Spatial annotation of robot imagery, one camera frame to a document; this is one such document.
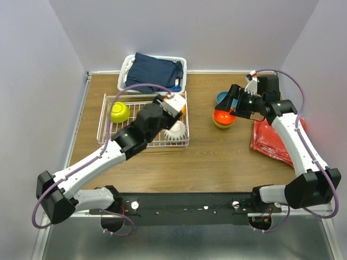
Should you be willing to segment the lime green bowl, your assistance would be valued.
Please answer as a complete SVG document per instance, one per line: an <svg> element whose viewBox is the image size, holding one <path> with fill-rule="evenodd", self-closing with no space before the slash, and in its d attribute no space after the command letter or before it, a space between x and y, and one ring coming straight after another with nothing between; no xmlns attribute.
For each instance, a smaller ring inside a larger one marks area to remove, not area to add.
<svg viewBox="0 0 347 260"><path fill-rule="evenodd" d="M234 122L232 122L232 123L230 123L230 124L221 125L221 124L219 124L219 123L218 123L217 121L215 121L215 120L213 120L213 122L214 122L214 125L215 125L216 127L220 128L220 129L228 129L228 128L230 128L230 127L234 124Z"/></svg>

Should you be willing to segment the blue bowl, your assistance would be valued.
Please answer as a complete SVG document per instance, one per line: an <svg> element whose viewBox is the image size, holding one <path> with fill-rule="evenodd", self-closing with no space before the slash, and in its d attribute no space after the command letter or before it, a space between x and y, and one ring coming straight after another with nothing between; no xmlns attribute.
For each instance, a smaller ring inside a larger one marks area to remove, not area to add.
<svg viewBox="0 0 347 260"><path fill-rule="evenodd" d="M216 103L219 104L220 102L223 101L223 99L227 96L228 91L222 91L217 94L216 96ZM233 99L231 108L235 108L237 106L237 99Z"/></svg>

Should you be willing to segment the red orange bowl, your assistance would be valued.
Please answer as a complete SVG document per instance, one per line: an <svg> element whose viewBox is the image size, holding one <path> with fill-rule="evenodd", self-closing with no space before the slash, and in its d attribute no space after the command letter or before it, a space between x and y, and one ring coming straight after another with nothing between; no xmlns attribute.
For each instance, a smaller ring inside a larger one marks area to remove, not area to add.
<svg viewBox="0 0 347 260"><path fill-rule="evenodd" d="M226 112L223 110L215 109L213 112L214 121L221 126L232 125L236 120L236 116L231 115L231 112L233 110L234 110L233 108L230 108L230 110L228 112Z"/></svg>
<svg viewBox="0 0 347 260"><path fill-rule="evenodd" d="M235 122L235 120L236 117L229 113L213 114L214 124L219 128L228 128Z"/></svg>

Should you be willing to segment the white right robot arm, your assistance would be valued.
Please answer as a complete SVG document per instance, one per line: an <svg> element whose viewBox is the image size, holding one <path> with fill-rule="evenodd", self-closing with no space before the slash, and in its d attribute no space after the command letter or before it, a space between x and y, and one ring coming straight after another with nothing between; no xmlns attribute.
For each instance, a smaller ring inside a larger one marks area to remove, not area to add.
<svg viewBox="0 0 347 260"><path fill-rule="evenodd" d="M281 98L279 78L274 74L257 76L252 72L247 75L247 81L244 88L233 84L215 109L245 119L254 113L263 116L284 144L296 176L287 185L253 188L250 208L262 212L269 204L280 203L307 210L336 199L341 173L328 166L315 150L292 101Z"/></svg>

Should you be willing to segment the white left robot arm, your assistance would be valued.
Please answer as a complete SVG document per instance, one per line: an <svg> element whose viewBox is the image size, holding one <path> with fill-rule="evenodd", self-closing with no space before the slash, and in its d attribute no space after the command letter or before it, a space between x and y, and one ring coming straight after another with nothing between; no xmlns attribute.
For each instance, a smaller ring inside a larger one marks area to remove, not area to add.
<svg viewBox="0 0 347 260"><path fill-rule="evenodd" d="M43 208L52 224L59 224L83 210L116 213L120 200L113 186L96 190L82 190L82 187L146 149L160 131L171 129L179 121L185 107L186 100L179 94L157 95L138 112L133 122L118 130L95 152L54 174L40 173L36 184L37 206Z"/></svg>

